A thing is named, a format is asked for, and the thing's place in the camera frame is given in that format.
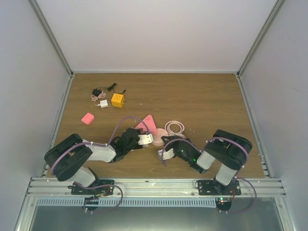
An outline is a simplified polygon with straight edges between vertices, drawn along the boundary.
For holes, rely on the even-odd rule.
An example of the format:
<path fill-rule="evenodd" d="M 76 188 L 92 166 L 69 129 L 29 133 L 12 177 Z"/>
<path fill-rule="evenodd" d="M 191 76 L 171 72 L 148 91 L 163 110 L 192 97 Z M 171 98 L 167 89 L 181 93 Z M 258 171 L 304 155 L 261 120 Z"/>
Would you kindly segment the pink triangular power socket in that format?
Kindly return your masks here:
<path fill-rule="evenodd" d="M 152 115 L 147 115 L 144 119 L 143 122 L 146 124 L 146 126 L 148 127 L 150 133 L 152 135 L 156 135 L 157 134 L 157 127 L 155 125 L 154 119 Z M 147 128 L 146 126 L 140 122 L 135 129 L 139 129 L 141 131 L 142 134 L 145 134 L 147 132 Z"/>

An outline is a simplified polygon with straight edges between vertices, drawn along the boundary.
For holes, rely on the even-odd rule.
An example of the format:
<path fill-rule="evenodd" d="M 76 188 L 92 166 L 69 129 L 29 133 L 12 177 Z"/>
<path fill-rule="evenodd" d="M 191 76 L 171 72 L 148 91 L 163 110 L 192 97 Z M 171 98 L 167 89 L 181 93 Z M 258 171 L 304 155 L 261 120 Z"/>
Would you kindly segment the round pink power strip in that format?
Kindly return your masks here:
<path fill-rule="evenodd" d="M 171 129 L 172 126 L 179 127 L 179 130 L 173 131 Z M 183 134 L 184 131 L 185 131 L 185 126 L 181 122 L 176 121 L 176 120 L 168 121 L 165 124 L 164 128 L 157 128 L 157 133 L 153 135 L 154 141 L 152 142 L 152 144 L 154 146 L 163 146 L 164 145 L 164 142 L 162 139 L 163 136 L 167 136 L 167 137 L 168 136 L 178 136 L 178 137 L 185 139 L 186 137 Z"/>

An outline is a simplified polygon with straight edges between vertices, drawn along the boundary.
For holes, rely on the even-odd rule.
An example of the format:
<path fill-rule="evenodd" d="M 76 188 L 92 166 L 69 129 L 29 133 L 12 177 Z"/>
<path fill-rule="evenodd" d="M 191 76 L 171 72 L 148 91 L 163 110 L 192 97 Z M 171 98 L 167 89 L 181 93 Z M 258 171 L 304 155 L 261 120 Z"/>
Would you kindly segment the yellow cube socket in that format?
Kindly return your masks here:
<path fill-rule="evenodd" d="M 111 104 L 113 107 L 122 108 L 125 103 L 124 94 L 114 93 L 111 98 Z"/>

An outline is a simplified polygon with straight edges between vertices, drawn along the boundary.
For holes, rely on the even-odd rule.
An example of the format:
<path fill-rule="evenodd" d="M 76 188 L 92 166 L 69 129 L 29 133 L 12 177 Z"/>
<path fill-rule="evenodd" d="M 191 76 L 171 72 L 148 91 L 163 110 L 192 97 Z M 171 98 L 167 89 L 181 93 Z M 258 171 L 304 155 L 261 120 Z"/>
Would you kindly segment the white usb charger plug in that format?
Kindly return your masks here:
<path fill-rule="evenodd" d="M 99 106 L 101 108 L 106 108 L 106 107 L 108 107 L 110 105 L 111 105 L 111 103 L 109 101 L 107 101 L 107 100 L 101 100 L 100 103 L 99 103 Z"/>

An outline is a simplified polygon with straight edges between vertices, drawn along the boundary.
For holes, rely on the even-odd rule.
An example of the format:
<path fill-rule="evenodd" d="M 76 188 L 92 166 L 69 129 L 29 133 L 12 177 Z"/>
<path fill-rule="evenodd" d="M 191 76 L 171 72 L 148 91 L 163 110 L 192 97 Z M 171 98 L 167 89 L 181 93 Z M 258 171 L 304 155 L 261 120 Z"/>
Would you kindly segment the pink plug adapter block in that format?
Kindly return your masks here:
<path fill-rule="evenodd" d="M 93 121 L 94 121 L 95 117 L 93 114 L 91 113 L 86 113 L 82 119 L 81 122 L 86 124 L 86 125 L 90 125 Z"/>

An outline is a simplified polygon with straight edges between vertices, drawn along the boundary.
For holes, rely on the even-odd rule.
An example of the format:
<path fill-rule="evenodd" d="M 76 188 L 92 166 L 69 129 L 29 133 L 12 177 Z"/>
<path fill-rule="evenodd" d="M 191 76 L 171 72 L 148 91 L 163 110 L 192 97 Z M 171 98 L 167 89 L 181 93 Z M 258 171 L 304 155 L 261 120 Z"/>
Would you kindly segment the black power adapter with cable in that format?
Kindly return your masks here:
<path fill-rule="evenodd" d="M 116 93 L 115 91 L 115 87 L 117 86 L 116 83 L 112 84 L 111 86 L 109 87 L 98 87 L 98 88 L 95 88 L 93 89 L 92 91 L 92 95 L 94 96 L 99 96 L 101 93 L 107 91 L 107 92 L 113 92 L 113 93 Z"/>

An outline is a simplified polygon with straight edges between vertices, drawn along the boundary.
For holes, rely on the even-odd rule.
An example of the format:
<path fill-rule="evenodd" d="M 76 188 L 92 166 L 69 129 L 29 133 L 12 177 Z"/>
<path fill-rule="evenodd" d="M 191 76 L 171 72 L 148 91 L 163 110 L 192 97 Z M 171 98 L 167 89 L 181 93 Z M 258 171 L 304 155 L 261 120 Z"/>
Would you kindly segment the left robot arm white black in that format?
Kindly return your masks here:
<path fill-rule="evenodd" d="M 110 144 L 89 142 L 72 134 L 50 149 L 44 160 L 58 181 L 74 181 L 86 193 L 95 194 L 99 190 L 99 179 L 90 168 L 83 167 L 87 161 L 119 162 L 130 151 L 141 149 L 152 141 L 150 133 L 141 134 L 140 129 L 133 128 L 113 138 Z"/>

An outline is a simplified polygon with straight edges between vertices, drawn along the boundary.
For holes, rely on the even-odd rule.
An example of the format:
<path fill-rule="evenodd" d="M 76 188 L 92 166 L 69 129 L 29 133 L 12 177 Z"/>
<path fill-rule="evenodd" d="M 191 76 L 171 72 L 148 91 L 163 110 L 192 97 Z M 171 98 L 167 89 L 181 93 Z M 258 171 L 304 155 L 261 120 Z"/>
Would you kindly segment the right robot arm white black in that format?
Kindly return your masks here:
<path fill-rule="evenodd" d="M 248 139 L 220 129 L 201 150 L 190 139 L 178 135 L 163 136 L 162 140 L 164 148 L 158 151 L 158 157 L 164 165 L 168 159 L 178 157 L 201 174 L 207 172 L 214 162 L 220 162 L 220 169 L 212 180 L 213 189 L 219 195 L 232 192 L 231 184 L 253 148 Z"/>

